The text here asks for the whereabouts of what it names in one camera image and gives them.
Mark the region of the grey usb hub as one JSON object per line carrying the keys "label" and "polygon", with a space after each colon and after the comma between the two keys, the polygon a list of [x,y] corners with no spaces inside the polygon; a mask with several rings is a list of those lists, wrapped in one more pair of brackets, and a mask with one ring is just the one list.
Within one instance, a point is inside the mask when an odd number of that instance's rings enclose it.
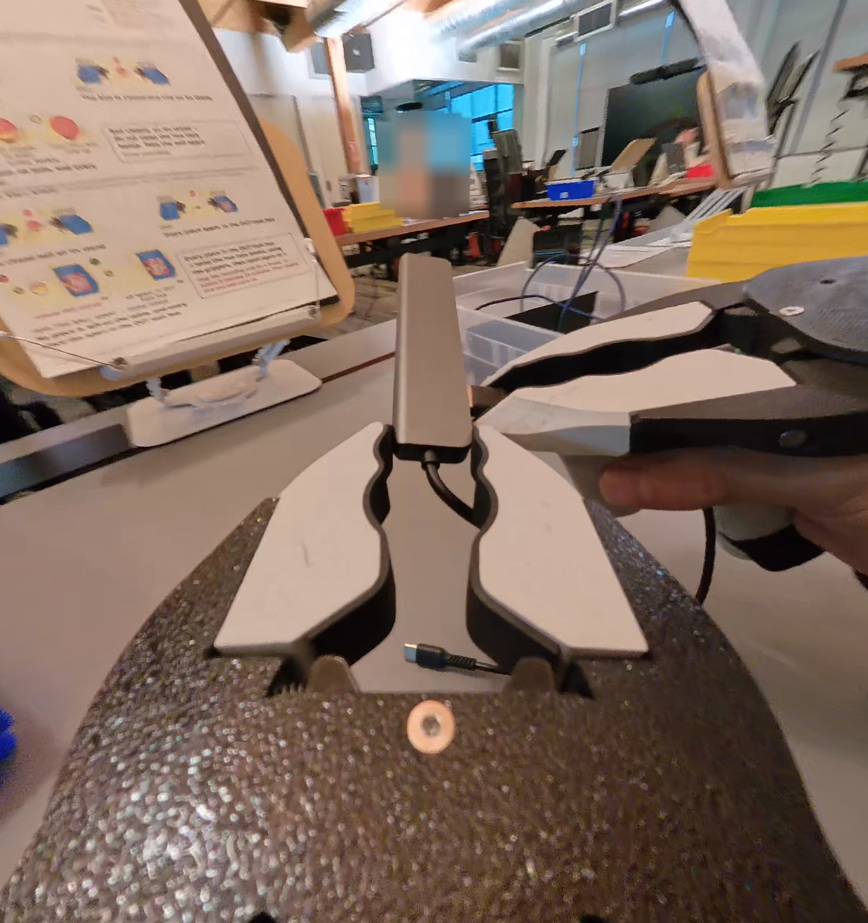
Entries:
{"label": "grey usb hub", "polygon": [[451,263],[409,254],[399,271],[395,454],[404,461],[456,464],[471,447],[473,424]]}

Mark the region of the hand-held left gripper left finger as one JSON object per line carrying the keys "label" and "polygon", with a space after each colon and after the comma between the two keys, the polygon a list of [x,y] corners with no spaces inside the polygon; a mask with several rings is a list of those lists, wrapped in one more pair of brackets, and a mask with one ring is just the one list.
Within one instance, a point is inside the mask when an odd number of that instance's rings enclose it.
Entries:
{"label": "hand-held left gripper left finger", "polygon": [[313,461],[277,499],[213,642],[220,655],[362,657],[394,626],[393,429],[373,422]]}

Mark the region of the black monitor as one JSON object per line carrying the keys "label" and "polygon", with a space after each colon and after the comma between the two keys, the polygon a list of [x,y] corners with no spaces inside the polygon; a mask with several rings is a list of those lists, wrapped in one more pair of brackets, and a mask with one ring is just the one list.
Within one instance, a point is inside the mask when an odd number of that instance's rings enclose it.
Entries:
{"label": "black monitor", "polygon": [[627,83],[607,91],[600,164],[612,166],[637,139],[653,141],[652,151],[671,143],[686,129],[701,126],[697,85],[705,69],[698,66],[682,74],[643,84]]}

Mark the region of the yellow plastic bin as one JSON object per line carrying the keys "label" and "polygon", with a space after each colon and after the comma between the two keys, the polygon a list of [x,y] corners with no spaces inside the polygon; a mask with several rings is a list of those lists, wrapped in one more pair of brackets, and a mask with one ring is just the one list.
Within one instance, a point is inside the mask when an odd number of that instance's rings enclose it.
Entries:
{"label": "yellow plastic bin", "polygon": [[721,212],[694,228],[685,273],[747,281],[797,263],[868,257],[868,201]]}

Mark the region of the wooden table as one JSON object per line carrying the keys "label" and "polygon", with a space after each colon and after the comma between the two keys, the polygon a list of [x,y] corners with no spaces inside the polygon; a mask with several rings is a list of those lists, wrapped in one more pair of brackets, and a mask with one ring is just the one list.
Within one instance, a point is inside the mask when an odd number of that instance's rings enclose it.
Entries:
{"label": "wooden table", "polygon": [[680,199],[702,193],[709,193],[717,188],[713,179],[683,179],[676,183],[668,183],[652,187],[634,187],[618,191],[605,191],[585,199],[551,200],[549,198],[520,201],[510,207],[515,212],[571,212],[576,209],[587,209],[593,206],[602,206],[613,200],[629,201],[641,200],[648,197],[666,197]]}

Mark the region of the white stand base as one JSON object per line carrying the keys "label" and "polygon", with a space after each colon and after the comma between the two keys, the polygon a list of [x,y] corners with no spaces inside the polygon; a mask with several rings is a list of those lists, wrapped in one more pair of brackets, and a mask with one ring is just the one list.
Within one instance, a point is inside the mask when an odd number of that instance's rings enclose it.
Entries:
{"label": "white stand base", "polygon": [[275,359],[160,389],[128,406],[124,428],[131,446],[158,447],[302,398],[321,386],[319,378],[297,364]]}

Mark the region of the clear plastic bin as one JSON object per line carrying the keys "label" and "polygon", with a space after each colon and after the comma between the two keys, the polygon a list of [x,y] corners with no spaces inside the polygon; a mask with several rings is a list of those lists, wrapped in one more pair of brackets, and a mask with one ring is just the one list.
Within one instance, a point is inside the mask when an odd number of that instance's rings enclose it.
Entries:
{"label": "clear plastic bin", "polygon": [[656,310],[702,301],[703,290],[719,283],[691,278],[679,271],[685,259],[671,267],[671,254],[625,267],[594,269],[565,313],[581,269],[549,262],[532,270],[519,261],[458,275],[453,280],[463,341],[466,380],[480,385],[502,366],[577,329],[585,321],[599,324],[630,310]]}

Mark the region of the green plastic bin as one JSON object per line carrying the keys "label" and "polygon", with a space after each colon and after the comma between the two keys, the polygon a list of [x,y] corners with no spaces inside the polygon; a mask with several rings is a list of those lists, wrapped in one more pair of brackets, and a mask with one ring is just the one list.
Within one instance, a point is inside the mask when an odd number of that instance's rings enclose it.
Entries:
{"label": "green plastic bin", "polygon": [[868,202],[868,179],[804,183],[756,192],[751,208],[782,208]]}

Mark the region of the grey desk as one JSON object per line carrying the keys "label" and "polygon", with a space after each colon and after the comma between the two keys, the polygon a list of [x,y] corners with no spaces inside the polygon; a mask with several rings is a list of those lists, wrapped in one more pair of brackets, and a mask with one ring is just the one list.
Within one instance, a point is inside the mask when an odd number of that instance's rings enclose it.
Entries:
{"label": "grey desk", "polygon": [[[313,459],[392,409],[394,322],[293,354],[317,392],[0,506],[0,892],[71,738],[154,609]],[[868,907],[868,594],[823,556],[764,572],[719,553],[706,609],[769,699],[814,809]]]}

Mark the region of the stack of yellow bins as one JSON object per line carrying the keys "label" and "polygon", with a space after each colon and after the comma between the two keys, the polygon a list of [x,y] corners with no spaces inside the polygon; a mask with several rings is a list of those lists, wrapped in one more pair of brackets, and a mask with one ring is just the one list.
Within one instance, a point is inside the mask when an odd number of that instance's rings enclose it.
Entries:
{"label": "stack of yellow bins", "polygon": [[394,209],[383,207],[378,201],[350,204],[342,208],[342,215],[350,234],[368,234],[404,224]]}

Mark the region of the person's right hand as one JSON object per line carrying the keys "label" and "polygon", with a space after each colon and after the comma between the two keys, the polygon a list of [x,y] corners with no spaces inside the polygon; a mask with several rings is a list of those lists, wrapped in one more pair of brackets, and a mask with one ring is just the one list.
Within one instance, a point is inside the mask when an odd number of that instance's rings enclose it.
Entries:
{"label": "person's right hand", "polygon": [[609,506],[631,511],[777,507],[801,536],[868,580],[868,455],[707,448],[627,456],[603,470],[599,491]]}

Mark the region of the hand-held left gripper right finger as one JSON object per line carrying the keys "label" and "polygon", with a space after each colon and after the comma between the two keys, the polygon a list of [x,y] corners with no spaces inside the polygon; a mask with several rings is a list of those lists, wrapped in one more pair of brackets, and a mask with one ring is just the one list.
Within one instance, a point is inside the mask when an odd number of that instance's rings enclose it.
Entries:
{"label": "hand-held left gripper right finger", "polygon": [[635,658],[649,644],[578,490],[496,429],[474,431],[469,589],[508,629],[562,661]]}

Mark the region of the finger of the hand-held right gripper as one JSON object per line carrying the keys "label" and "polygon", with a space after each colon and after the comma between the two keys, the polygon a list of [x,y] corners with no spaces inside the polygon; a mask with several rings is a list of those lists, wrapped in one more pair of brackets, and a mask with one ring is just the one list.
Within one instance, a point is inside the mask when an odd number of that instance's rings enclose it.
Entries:
{"label": "finger of the hand-held right gripper", "polygon": [[711,347],[716,312],[699,301],[621,315],[577,329],[502,366],[484,385],[500,390],[550,387],[586,375],[637,371]]}
{"label": "finger of the hand-held right gripper", "polygon": [[476,423],[532,452],[618,457],[635,412],[790,388],[777,365],[721,349],[684,352],[617,375],[515,390]]}

